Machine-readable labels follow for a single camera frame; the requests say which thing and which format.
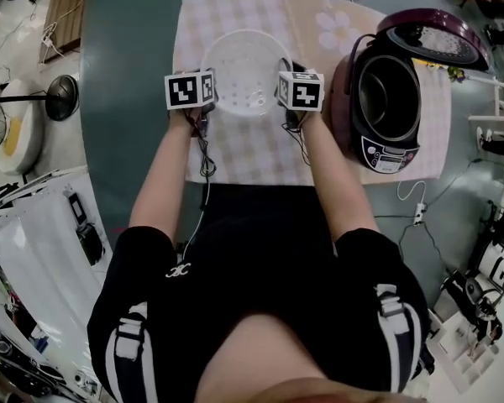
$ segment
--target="rice cooker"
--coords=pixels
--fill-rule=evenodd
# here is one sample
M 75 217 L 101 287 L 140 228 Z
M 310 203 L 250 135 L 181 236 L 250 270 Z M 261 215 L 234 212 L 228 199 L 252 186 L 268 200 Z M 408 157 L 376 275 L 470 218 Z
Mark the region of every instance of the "rice cooker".
M 371 38 L 359 51 L 363 39 Z M 420 145 L 420 84 L 413 58 L 461 69 L 487 71 L 486 48 L 469 26 L 451 13 L 419 8 L 384 18 L 376 34 L 365 34 L 334 72 L 333 134 L 343 150 L 378 173 L 397 173 Z

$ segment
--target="black cable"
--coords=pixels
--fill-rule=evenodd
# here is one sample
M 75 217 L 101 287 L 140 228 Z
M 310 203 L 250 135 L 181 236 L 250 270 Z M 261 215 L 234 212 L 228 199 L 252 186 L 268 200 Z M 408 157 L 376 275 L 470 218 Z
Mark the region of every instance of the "black cable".
M 198 128 L 196 121 L 191 117 L 192 109 L 183 109 L 183 114 L 185 115 L 185 119 L 192 126 L 192 132 L 197 136 L 198 139 L 198 147 L 200 151 L 202 151 L 202 164 L 200 167 L 200 175 L 206 178 L 210 178 L 217 171 L 217 165 L 215 162 L 209 157 L 207 154 L 207 147 L 209 146 L 209 142 L 202 136 L 200 128 Z
M 414 218 L 413 215 L 375 215 L 374 218 Z
M 402 247 L 402 242 L 403 242 L 403 238 L 405 238 L 405 233 L 407 232 L 407 230 L 410 228 L 410 227 L 414 227 L 414 224 L 409 224 L 407 225 L 405 228 L 403 228 L 403 233 L 402 233 L 402 236 L 400 237 L 400 239 L 398 240 L 397 242 L 397 246 L 398 248 L 400 249 L 400 255 L 402 257 L 402 262 L 405 263 L 405 258 L 403 257 L 403 247 Z
M 291 129 L 287 127 L 287 123 L 283 123 L 281 125 L 286 132 L 292 136 L 295 141 L 298 143 L 299 147 L 301 148 L 301 155 L 302 155 L 302 161 L 304 161 L 305 165 L 310 165 L 310 158 L 308 157 L 308 154 L 304 148 L 304 140 L 302 139 L 302 130 L 301 129 Z
M 11 36 L 13 33 L 15 33 L 18 29 L 20 29 L 20 26 L 23 25 L 23 22 L 26 18 L 30 18 L 30 21 L 32 21 L 34 19 L 34 15 L 35 15 L 35 10 L 37 9 L 37 3 L 34 5 L 34 10 L 32 11 L 32 13 L 30 15 L 27 15 L 25 16 L 24 18 L 22 18 L 20 20 L 20 23 L 17 24 L 17 27 L 15 27 L 13 30 L 11 30 L 8 34 L 6 34 L 6 37 L 3 38 L 3 42 L 0 44 L 0 50 L 2 49 L 2 47 L 5 45 L 5 43 L 8 41 L 9 39 L 9 36 Z
M 428 225 L 426 224 L 425 221 L 422 221 L 423 229 L 426 230 L 426 233 L 428 234 L 429 238 L 431 239 L 431 242 L 433 243 L 433 247 L 437 251 L 438 257 L 440 258 L 441 262 L 446 265 L 446 262 L 444 261 L 443 255 L 440 252 L 440 249 L 438 248 L 437 244 L 435 243 L 435 238 L 431 235 L 428 229 Z
M 8 81 L 7 82 L 4 82 L 4 83 L 9 83 L 11 82 L 11 69 L 9 67 L 7 67 L 5 64 L 2 64 L 0 66 L 0 70 L 1 69 L 6 69 L 8 71 Z
M 473 165 L 473 164 L 476 164 L 476 163 L 481 163 L 481 162 L 486 162 L 486 163 L 492 163 L 494 165 L 504 165 L 503 163 L 497 163 L 496 161 L 491 161 L 491 160 L 484 160 L 482 158 L 477 158 L 475 160 L 472 160 L 466 167 L 465 170 L 463 170 L 461 173 L 459 173 L 455 178 L 453 178 L 453 180 L 446 186 L 446 188 L 444 188 L 439 194 L 438 196 L 436 196 L 434 199 L 432 199 L 432 201 L 430 201 L 428 203 L 428 208 L 430 208 L 435 202 L 438 201 L 438 199 L 440 197 L 442 197 L 444 195 L 444 193 L 461 177 L 463 176 L 467 171 L 469 171 L 469 168 Z

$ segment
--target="white container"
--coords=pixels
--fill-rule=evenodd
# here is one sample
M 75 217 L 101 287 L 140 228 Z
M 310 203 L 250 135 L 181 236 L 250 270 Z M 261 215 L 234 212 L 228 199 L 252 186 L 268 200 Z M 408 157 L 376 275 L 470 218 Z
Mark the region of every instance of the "white container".
M 289 69 L 281 69 L 281 59 L 289 63 Z M 278 72 L 292 71 L 292 63 L 274 37 L 243 29 L 225 34 L 206 51 L 202 70 L 211 68 L 215 70 L 217 107 L 247 117 L 267 113 L 276 105 Z

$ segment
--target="pink checkered cloth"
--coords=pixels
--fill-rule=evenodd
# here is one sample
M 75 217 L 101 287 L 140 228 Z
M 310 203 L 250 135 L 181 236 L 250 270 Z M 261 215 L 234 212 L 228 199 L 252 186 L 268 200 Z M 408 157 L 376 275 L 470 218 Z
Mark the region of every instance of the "pink checkered cloth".
M 375 33 L 384 15 L 344 0 L 183 0 L 174 47 L 174 71 L 192 71 L 209 46 L 236 29 L 257 29 L 277 38 L 293 60 L 330 80 L 354 41 Z M 422 94 L 421 149 L 404 171 L 380 175 L 354 163 L 364 184 L 440 176 L 448 149 L 450 84 L 446 71 L 416 64 Z M 284 110 L 253 118 L 209 114 L 209 156 L 217 164 L 214 183 L 313 185 L 297 142 L 281 128 Z M 202 154 L 192 143 L 186 178 L 200 175 Z

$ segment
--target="white cable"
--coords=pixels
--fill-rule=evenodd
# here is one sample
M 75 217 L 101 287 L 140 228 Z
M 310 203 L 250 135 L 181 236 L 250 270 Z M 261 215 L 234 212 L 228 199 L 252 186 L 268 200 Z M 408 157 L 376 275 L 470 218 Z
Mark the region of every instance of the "white cable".
M 194 230 L 194 233 L 192 233 L 191 238 L 186 243 L 185 250 L 183 250 L 183 256 L 181 257 L 181 262 L 185 261 L 186 250 L 188 249 L 192 240 L 194 240 L 194 238 L 196 237 L 196 233 L 197 233 L 198 229 L 200 228 L 200 224 L 202 223 L 202 220 L 203 220 L 203 214 L 205 213 L 205 210 L 207 207 L 207 202 L 209 202 L 209 192 L 211 191 L 211 182 L 209 181 L 209 178 L 206 178 L 206 179 L 207 179 L 207 196 L 205 198 L 205 204 L 203 205 L 202 214 L 200 215 L 200 219 L 198 220 L 198 224 L 196 225 L 196 229 Z
M 63 18 L 65 18 L 67 15 L 75 12 L 81 6 L 82 2 L 84 2 L 84 0 L 80 0 L 80 2 L 78 2 L 78 4 L 73 9 L 71 9 L 69 12 L 64 13 L 63 15 L 60 15 L 60 17 L 56 21 L 54 21 L 54 23 L 49 24 L 47 27 L 45 27 L 45 29 L 43 30 L 42 40 L 49 38 L 56 31 L 56 27 L 58 27 L 58 23 Z
M 51 42 L 52 49 L 55 51 L 56 54 L 61 55 L 62 58 L 65 58 L 66 56 L 63 55 L 58 49 L 56 49 L 54 43 Z
M 416 184 L 414 184 L 409 193 L 404 197 L 400 196 L 400 186 L 402 186 L 402 182 L 400 182 L 399 184 L 397 184 L 397 190 L 396 190 L 397 198 L 399 198 L 402 202 L 404 202 L 407 198 L 409 198 L 409 196 L 412 194 L 412 192 L 414 191 L 414 189 L 417 187 L 418 184 L 423 184 L 422 199 L 420 200 L 420 202 L 423 203 L 423 198 L 426 195 L 426 183 L 424 181 L 418 181 Z

